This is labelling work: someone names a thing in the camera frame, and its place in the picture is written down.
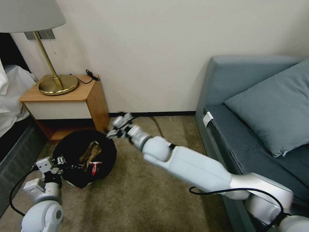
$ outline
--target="beige carpet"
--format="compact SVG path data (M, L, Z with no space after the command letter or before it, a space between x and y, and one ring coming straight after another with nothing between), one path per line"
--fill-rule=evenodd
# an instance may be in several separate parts
M156 119L167 140L205 153L193 116ZM158 135L149 118L138 118L135 123L151 135ZM63 183L65 216L61 232L232 231L220 196L190 194L189 185L143 161L141 153L128 141L116 139L115 144L117 160L104 180L84 189ZM40 158L51 155L53 149L47 143ZM35 177L39 172L26 180ZM14 204L27 212L32 199L20 190ZM20 231L21 219L9 207L0 219L0 231Z

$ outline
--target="lamp shade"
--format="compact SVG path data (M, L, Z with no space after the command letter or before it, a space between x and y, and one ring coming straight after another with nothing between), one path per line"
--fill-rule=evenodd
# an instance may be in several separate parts
M0 0L0 32L28 32L66 23L56 0Z

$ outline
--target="black cable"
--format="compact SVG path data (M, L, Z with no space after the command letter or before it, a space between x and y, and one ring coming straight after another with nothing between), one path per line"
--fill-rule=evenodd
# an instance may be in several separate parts
M157 120L155 119L155 117L153 117L153 116L149 116L149 117L152 119L152 121L154 121L155 125L156 125L156 126L157 126L157 128L158 128L158 131L159 131L159 133L160 133L161 137L163 137L163 138L164 138L163 133L162 133L162 130L161 130L160 126L159 126L158 121L157 121Z
M216 193L233 192L233 191L255 191L255 192L260 192L260 193L263 193L263 194L265 194L267 196L270 196L280 206L280 213L276 216L276 218L274 220L271 221L271 223L269 223L266 227L264 227L261 230L261 232L268 231L274 224L276 224L276 223L278 224L286 215L288 215L288 214L286 214L284 212L283 206L282 206L281 202L277 198L275 198L270 193L265 192L263 190L259 190L257 188L255 188L255 189L254 188L231 188L231 189L224 189L224 190L218 190L218 191L212 191L212 192L203 192L203 193L198 193L198 192L192 191L192 189L195 189L195 188L196 188L195 186L189 188L189 192L192 193L192 194L195 194L195 195L206 196L206 195L212 195L212 194L216 194Z
M29 172L27 172L27 173L14 185L14 187L12 188L12 190L11 190L11 192L10 192L10 195L9 195L9 203L10 203L11 208L12 208L16 213L19 213L19 214L20 214L21 216L23 216L23 217L25 216L25 214L24 214L23 212L19 211L18 209L16 209L15 206L13 205L13 202L12 202L13 193L14 193L15 188L16 188L21 182L23 182L23 181L26 179L26 177L27 177L30 173L32 173L32 172L34 172L34 171L36 171L36 170L38 170L37 166L32 167L31 170L30 170Z
M79 79L77 76L75 76L75 77L76 77L80 82L82 82L82 83L84 83L84 84L89 84L90 82L92 82L92 80L95 80L95 81L99 81L99 80L100 80L100 78L97 78L96 76L94 76L93 73L90 72L88 69L86 69L86 73L87 73L88 76L91 77L91 80L88 81L88 82L83 82L83 81L82 81L81 79Z

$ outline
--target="table lamp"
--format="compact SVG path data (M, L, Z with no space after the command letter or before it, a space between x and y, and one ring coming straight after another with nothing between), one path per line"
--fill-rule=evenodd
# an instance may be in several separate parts
M72 75L57 75L39 36L39 30L59 27L66 23L56 0L1 0L0 32L34 33L39 47L51 69L52 75L46 77L39 90L45 95L68 93L78 86L78 79Z

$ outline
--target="wooden nightstand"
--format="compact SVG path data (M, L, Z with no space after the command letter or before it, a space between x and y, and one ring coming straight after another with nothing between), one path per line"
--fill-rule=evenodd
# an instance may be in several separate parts
M91 80L87 75L77 77L84 82ZM58 96L43 95L38 89L40 81L19 101L26 106L53 144L77 130L93 129L104 132L107 129L108 107L100 81L93 80L89 84L80 82L72 92Z

